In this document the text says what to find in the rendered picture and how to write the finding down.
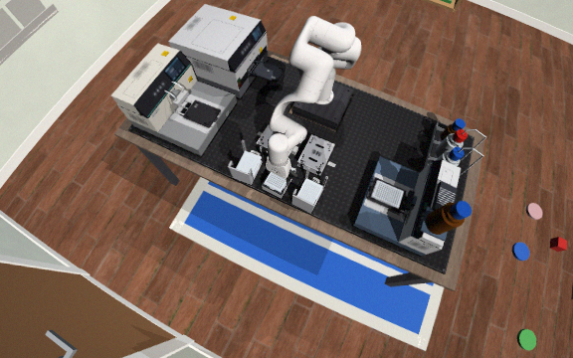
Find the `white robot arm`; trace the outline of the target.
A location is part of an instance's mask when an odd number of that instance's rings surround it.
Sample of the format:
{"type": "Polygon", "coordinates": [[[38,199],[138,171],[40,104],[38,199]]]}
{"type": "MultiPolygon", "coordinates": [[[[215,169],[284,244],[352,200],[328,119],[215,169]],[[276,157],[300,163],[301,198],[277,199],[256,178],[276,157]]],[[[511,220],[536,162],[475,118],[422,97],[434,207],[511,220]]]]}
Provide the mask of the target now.
{"type": "Polygon", "coordinates": [[[296,155],[296,146],[307,135],[303,126],[284,115],[286,107],[291,102],[330,103],[335,69],[352,69],[360,53],[361,41],[350,24],[331,24],[316,16],[306,20],[288,58],[291,66],[302,70],[302,75],[295,91],[279,101],[270,119],[269,127],[275,134],[269,138],[267,153],[274,166],[286,165],[289,155],[296,155]]]}

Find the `red bottle cap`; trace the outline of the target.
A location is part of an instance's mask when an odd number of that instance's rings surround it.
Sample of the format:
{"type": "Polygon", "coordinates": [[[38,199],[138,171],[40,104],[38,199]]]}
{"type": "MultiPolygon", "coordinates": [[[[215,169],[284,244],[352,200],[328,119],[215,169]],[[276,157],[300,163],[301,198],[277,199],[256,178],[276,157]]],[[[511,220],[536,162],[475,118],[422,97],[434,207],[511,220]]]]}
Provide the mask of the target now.
{"type": "Polygon", "coordinates": [[[468,137],[467,133],[465,132],[465,133],[462,135],[463,132],[464,132],[464,130],[459,129],[459,130],[454,134],[454,139],[455,139],[457,142],[463,142],[465,139],[467,139],[467,137],[468,137]]]}

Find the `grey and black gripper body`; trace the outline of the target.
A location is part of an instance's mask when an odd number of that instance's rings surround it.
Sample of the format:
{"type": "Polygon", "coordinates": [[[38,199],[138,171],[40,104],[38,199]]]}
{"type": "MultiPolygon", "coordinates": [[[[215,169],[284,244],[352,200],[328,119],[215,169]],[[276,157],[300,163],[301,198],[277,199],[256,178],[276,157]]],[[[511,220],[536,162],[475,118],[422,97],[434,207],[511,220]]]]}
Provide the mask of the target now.
{"type": "Polygon", "coordinates": [[[290,163],[290,160],[288,159],[286,165],[281,166],[281,167],[274,166],[270,162],[269,155],[268,155],[267,161],[266,161],[266,168],[267,168],[267,170],[269,170],[270,172],[272,172],[278,176],[281,176],[283,178],[287,178],[289,175],[289,171],[291,170],[291,163],[290,163]]]}

